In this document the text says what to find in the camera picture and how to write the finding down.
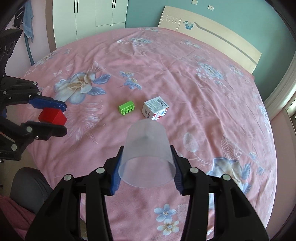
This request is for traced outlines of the red block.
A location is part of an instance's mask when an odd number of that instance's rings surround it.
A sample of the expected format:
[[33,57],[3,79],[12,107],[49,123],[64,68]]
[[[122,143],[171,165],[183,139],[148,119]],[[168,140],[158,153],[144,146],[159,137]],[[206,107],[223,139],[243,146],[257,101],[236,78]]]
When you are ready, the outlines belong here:
[[39,114],[38,120],[42,123],[64,126],[67,118],[60,109],[44,108]]

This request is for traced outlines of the clear plastic cup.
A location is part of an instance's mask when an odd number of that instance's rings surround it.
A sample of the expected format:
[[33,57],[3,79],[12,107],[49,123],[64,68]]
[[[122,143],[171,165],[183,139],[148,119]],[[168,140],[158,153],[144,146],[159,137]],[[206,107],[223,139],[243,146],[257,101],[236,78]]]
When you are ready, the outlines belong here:
[[176,167],[166,129],[153,120],[139,120],[127,132],[118,169],[120,178],[139,188],[170,182]]

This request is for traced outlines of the green toy brick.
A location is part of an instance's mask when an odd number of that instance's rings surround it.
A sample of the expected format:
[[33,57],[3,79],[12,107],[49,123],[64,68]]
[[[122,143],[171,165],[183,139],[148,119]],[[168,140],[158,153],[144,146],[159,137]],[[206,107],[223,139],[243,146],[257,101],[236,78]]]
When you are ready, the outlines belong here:
[[126,115],[127,113],[135,109],[135,104],[133,101],[128,101],[118,107],[118,111],[121,115]]

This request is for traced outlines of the white cardboard box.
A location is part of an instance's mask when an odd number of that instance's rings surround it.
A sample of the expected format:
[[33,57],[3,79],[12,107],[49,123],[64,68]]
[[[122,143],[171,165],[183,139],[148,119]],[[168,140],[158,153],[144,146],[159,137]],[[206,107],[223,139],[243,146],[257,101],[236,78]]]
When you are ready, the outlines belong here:
[[142,114],[148,120],[157,121],[165,116],[169,105],[160,97],[155,97],[144,102]]

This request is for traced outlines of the blue hanging clothes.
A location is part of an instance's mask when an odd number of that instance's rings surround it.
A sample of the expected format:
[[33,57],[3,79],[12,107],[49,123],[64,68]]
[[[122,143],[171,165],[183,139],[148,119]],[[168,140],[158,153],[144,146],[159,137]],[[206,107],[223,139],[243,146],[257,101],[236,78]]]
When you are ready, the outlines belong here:
[[24,4],[24,14],[23,14],[23,31],[28,39],[31,40],[31,42],[34,41],[34,32],[33,32],[33,8],[32,8],[32,2],[27,1]]

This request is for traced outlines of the pink floral bed quilt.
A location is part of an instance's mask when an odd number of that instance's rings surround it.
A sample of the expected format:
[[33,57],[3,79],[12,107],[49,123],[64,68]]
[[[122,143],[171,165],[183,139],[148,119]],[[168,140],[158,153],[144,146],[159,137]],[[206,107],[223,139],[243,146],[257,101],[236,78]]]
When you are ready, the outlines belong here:
[[52,193],[27,240],[268,240],[276,153],[254,77],[163,28],[117,29],[23,76],[21,120],[59,129],[29,151]]

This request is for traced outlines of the black hanging garment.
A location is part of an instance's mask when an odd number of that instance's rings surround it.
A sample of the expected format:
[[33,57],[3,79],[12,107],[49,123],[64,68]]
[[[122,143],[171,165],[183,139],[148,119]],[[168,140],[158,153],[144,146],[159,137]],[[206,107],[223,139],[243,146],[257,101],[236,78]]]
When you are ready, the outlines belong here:
[[25,13],[25,7],[23,6],[22,8],[20,8],[16,14],[15,14],[15,18],[14,18],[14,23],[13,23],[13,27],[16,29],[20,29],[21,25],[23,24],[23,16]]

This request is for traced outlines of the white wardrobe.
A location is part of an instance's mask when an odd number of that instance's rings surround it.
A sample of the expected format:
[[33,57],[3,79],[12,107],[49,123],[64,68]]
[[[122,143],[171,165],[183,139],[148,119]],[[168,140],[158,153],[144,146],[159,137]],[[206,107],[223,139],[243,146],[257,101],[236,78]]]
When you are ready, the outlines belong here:
[[128,0],[46,1],[50,51],[74,41],[125,28]]

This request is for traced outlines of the pink fuzzy garment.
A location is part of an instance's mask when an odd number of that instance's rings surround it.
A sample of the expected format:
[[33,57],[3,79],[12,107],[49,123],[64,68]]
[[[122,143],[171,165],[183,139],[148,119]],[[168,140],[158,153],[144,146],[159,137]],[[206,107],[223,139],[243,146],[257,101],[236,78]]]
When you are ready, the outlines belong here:
[[1,196],[1,211],[14,231],[24,240],[35,215],[6,196]]

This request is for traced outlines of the cream bed headboard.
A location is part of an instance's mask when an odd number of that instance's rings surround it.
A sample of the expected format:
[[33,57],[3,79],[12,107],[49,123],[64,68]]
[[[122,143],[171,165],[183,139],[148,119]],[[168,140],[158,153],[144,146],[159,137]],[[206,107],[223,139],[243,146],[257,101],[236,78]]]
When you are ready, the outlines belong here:
[[212,46],[251,74],[261,57],[259,50],[229,28],[184,9],[165,6],[159,27],[174,30]]

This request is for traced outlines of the window frame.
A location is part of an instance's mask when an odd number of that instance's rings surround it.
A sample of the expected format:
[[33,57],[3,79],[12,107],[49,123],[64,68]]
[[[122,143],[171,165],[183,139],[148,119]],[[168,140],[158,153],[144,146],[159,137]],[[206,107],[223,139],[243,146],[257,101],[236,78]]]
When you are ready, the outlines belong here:
[[285,107],[287,114],[290,118],[290,121],[293,124],[293,127],[295,128],[295,112],[296,112],[296,93],[293,94],[291,99],[288,101],[286,107]]

